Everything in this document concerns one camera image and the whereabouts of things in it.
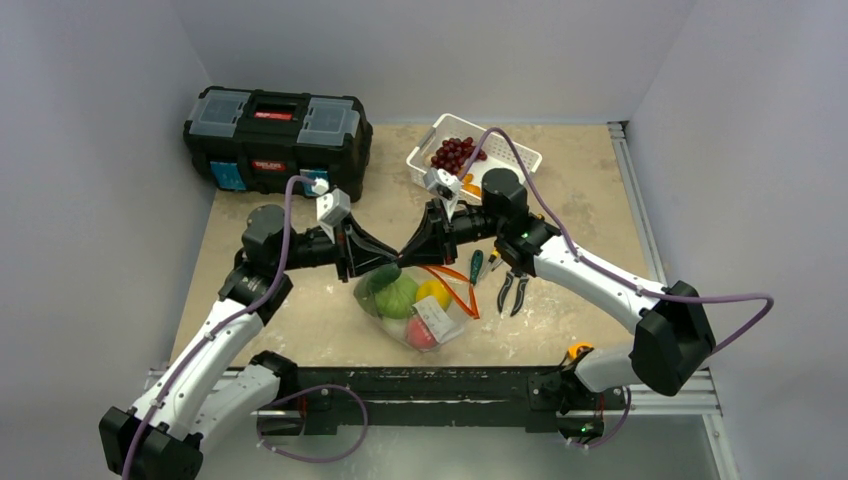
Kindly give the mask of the dark green cucumber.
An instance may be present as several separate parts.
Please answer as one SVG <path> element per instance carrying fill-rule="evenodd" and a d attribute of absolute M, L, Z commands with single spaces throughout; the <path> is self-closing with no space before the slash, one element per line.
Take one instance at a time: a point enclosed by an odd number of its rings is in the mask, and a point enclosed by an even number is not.
<path fill-rule="evenodd" d="M 367 298 L 375 295 L 394 283 L 401 275 L 402 269 L 395 263 L 382 265 L 366 273 L 354 287 L 356 298 Z"/>

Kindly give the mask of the green cabbage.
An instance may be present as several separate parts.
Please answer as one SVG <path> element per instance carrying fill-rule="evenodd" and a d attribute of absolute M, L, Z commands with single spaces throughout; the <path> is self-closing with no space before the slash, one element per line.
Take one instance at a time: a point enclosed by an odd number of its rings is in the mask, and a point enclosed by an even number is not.
<path fill-rule="evenodd" d="M 413 314 L 419 284 L 407 274 L 401 274 L 394 282 L 374 296 L 380 316 L 402 320 Z"/>

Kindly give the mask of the clear zip top bag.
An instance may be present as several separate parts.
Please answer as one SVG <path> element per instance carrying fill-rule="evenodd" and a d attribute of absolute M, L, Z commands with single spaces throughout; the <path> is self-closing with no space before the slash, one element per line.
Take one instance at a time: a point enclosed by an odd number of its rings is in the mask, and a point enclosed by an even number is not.
<path fill-rule="evenodd" d="M 444 266 L 418 266 L 401 269 L 401 274 L 409 275 L 419 286 L 427 280 L 439 280 L 453 296 L 453 303 L 447 311 L 444 311 L 433 297 L 426 298 L 413 305 L 413 314 L 406 319 L 409 321 L 412 317 L 420 317 L 438 341 L 435 348 L 420 352 L 438 349 L 453 341 L 464 333 L 469 321 L 480 318 L 474 286 L 470 284 L 468 276 Z M 354 296 L 354 298 L 365 314 L 374 319 L 376 324 L 389 335 L 382 327 L 381 320 L 386 317 L 378 314 L 374 296 L 371 295 L 367 298 L 356 298 Z M 405 338 L 394 339 L 414 349 L 407 344 Z"/>

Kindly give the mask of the pink peach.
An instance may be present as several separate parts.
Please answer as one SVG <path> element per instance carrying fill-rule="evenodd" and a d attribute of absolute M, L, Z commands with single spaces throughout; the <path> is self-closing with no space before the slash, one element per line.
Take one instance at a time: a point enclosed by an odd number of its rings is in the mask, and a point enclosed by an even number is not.
<path fill-rule="evenodd" d="M 412 317 L 408 321 L 405 340 L 409 346 L 419 351 L 427 351 L 438 345 L 438 341 L 430 332 L 426 323 L 418 316 Z"/>

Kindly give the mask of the white radish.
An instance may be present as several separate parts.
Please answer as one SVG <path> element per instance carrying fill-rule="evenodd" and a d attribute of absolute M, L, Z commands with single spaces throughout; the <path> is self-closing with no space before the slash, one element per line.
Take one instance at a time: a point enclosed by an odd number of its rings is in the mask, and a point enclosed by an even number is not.
<path fill-rule="evenodd" d="M 383 318 L 381 320 L 383 329 L 392 337 L 396 339 L 404 339 L 406 335 L 406 328 L 408 324 L 407 319 L 392 319 L 392 318 Z"/>

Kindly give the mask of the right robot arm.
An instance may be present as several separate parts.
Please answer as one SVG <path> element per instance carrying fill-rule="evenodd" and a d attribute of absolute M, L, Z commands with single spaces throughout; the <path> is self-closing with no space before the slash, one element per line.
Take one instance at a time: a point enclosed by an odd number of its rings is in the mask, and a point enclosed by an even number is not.
<path fill-rule="evenodd" d="M 401 250 L 400 266 L 449 265 L 459 245 L 491 238 L 513 272 L 572 291 L 633 334 L 630 347 L 595 349 L 577 359 L 561 381 L 569 404 L 584 407 L 603 390 L 638 383 L 674 396 L 713 353 L 716 341 L 691 285 L 666 287 L 568 244 L 557 227 L 530 212 L 514 171 L 485 173 L 479 206 L 460 200 L 460 181 L 443 170 L 429 170 L 424 185 L 435 197 Z"/>

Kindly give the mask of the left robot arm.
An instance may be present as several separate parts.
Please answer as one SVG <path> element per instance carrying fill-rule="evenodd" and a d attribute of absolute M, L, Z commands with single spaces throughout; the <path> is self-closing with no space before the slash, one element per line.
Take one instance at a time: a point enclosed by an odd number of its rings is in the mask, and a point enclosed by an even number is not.
<path fill-rule="evenodd" d="M 110 408 L 98 429 L 110 471 L 124 479 L 194 479 L 214 443 L 249 413 L 350 388 L 302 387 L 298 366 L 270 351 L 255 355 L 225 388 L 215 388 L 235 356 L 270 322 L 293 289 L 289 269 L 333 265 L 346 281 L 395 262 L 398 253 L 368 234 L 342 206 L 318 203 L 321 225 L 302 233 L 278 205 L 254 209 L 242 247 L 206 320 L 189 344 L 131 407 Z"/>

